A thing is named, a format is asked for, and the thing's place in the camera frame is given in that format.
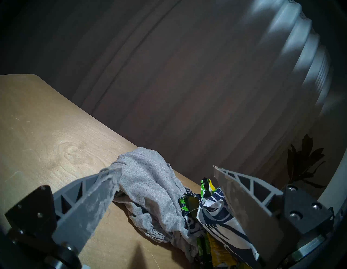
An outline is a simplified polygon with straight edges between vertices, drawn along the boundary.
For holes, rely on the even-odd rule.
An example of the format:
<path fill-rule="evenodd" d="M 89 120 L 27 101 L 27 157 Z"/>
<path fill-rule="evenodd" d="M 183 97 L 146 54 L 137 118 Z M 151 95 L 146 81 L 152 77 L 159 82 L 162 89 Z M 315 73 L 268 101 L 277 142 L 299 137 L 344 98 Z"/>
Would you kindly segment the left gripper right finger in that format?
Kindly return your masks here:
<path fill-rule="evenodd" d="M 277 265 L 276 251 L 284 238 L 268 205 L 273 198 L 283 198 L 283 192 L 271 184 L 249 175 L 213 166 L 213 175 L 224 193 L 226 202 L 249 241 L 258 251 L 264 265 Z"/>

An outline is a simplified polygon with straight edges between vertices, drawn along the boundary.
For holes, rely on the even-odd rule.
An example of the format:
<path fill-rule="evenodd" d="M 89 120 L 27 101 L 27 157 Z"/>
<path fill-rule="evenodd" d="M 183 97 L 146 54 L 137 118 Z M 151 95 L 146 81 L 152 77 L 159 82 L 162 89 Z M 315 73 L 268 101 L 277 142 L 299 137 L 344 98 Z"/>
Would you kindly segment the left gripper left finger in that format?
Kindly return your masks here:
<path fill-rule="evenodd" d="M 110 169 L 77 179 L 53 194 L 57 228 L 55 243 L 67 243 L 77 255 L 103 218 L 119 191 L 122 169 Z"/>

